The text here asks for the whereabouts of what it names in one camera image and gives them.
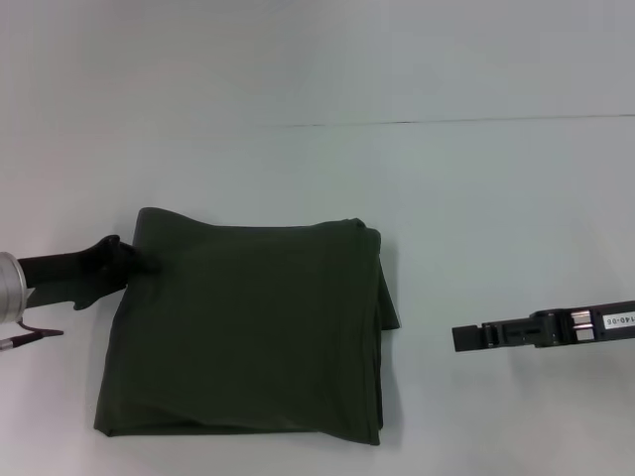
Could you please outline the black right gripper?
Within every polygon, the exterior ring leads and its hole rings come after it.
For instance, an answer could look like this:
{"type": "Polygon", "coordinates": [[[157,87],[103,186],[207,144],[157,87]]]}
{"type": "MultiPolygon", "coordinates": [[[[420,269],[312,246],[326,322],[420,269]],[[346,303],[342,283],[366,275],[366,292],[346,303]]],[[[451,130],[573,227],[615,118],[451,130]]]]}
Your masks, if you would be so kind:
{"type": "Polygon", "coordinates": [[[454,350],[554,347],[634,338],[634,301],[537,311],[517,319],[454,327],[454,350]]]}

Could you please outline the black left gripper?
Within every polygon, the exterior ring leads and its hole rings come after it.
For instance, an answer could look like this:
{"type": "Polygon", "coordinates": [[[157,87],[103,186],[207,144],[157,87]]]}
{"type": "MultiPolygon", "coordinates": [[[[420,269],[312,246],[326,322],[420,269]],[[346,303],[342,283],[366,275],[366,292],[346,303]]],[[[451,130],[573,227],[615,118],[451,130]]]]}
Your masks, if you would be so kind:
{"type": "Polygon", "coordinates": [[[83,310],[125,289],[131,278],[161,271],[155,257],[123,243],[117,235],[83,251],[23,258],[18,263],[31,291],[28,308],[71,302],[75,310],[83,310]]]}

